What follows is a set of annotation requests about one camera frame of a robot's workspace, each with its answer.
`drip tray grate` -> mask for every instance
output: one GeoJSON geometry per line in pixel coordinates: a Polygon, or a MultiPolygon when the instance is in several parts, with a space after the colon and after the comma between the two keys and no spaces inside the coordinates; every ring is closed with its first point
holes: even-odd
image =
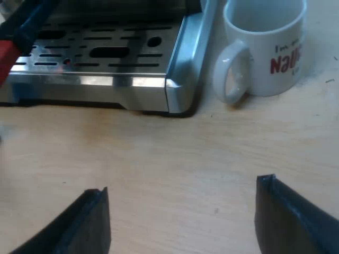
{"type": "Polygon", "coordinates": [[[164,76],[182,20],[73,22],[54,18],[12,73],[164,76]]]}

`white mug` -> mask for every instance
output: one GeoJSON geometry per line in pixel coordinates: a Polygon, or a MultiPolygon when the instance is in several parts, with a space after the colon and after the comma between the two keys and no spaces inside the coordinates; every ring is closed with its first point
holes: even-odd
{"type": "Polygon", "coordinates": [[[272,96],[291,88],[300,77],[306,0],[228,0],[224,8],[231,43],[220,54],[213,88],[225,103],[245,92],[272,96]],[[228,70],[235,78],[226,88],[228,70]]]}

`metal edge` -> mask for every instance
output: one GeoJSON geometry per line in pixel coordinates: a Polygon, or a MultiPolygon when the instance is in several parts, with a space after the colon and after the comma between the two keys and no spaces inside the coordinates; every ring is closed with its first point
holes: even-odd
{"type": "Polygon", "coordinates": [[[175,50],[176,55],[166,78],[169,113],[185,113],[193,103],[217,7],[218,1],[207,0],[203,13],[193,14],[185,19],[180,38],[182,43],[175,50]]]}

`stainless steel drip tray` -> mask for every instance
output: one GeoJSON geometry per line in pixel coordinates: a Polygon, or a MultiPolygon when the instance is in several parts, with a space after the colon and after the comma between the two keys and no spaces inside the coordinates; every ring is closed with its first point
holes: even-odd
{"type": "Polygon", "coordinates": [[[165,75],[181,21],[51,20],[12,72],[165,75]]]}
{"type": "Polygon", "coordinates": [[[182,113],[192,104],[216,6],[157,20],[55,15],[18,58],[0,102],[22,99],[119,103],[182,113]]]}

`wooden tabletop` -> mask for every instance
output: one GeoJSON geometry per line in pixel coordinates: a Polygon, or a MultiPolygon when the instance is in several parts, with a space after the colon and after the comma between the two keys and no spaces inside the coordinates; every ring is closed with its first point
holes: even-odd
{"type": "Polygon", "coordinates": [[[220,16],[197,113],[1,107],[0,246],[7,253],[87,188],[108,186],[114,254],[260,253],[257,175],[275,173],[339,218],[339,2],[309,0],[304,78],[238,108],[210,86],[226,45],[220,16]]]}

